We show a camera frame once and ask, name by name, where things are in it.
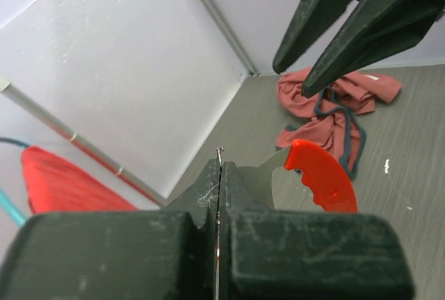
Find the gray wooden floor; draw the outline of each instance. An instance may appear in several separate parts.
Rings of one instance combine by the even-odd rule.
[[[395,228],[413,277],[416,299],[445,299],[445,65],[373,70],[403,84],[393,104],[378,104],[360,116],[368,134],[354,182],[359,211],[384,217]],[[286,124],[301,120],[283,110],[275,96],[277,77],[248,79],[173,191],[180,194],[197,177],[218,145],[223,159],[259,165],[275,151]],[[389,174],[384,172],[389,159]],[[320,210],[298,174],[273,175],[277,209]]]

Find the blue cable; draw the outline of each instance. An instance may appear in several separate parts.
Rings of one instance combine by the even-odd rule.
[[[27,143],[25,143],[23,141],[20,141],[20,140],[17,140],[17,139],[12,139],[12,138],[4,138],[2,136],[0,136],[0,142],[2,142],[2,143],[9,143],[11,145],[16,145],[16,146],[21,147],[23,149],[26,149],[26,148],[29,147],[29,144],[27,144]]]
[[[5,210],[9,217],[21,227],[25,221],[26,217],[20,212],[20,210],[13,204],[13,202],[8,198],[7,195],[0,189],[0,206]]]

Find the red cloth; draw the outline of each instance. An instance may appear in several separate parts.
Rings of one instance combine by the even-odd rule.
[[[22,166],[33,213],[137,210],[79,167],[39,147],[22,152]]]
[[[318,95],[309,99],[301,95],[301,85],[311,68],[284,75],[277,85],[277,96],[282,106],[293,115],[310,121],[295,131],[287,129],[278,136],[277,147],[285,148],[294,139],[306,139],[315,142],[327,150],[335,159],[344,152],[346,118],[343,111],[335,111],[329,116],[317,117],[314,107]],[[375,99],[390,103],[397,96],[402,85],[393,77],[383,74],[351,72],[331,86],[337,101],[352,109],[356,114],[370,113],[375,110]],[[327,99],[326,93],[320,103],[320,110],[327,112],[338,104]],[[352,170],[360,149],[360,133],[351,123],[351,150],[348,168]]]

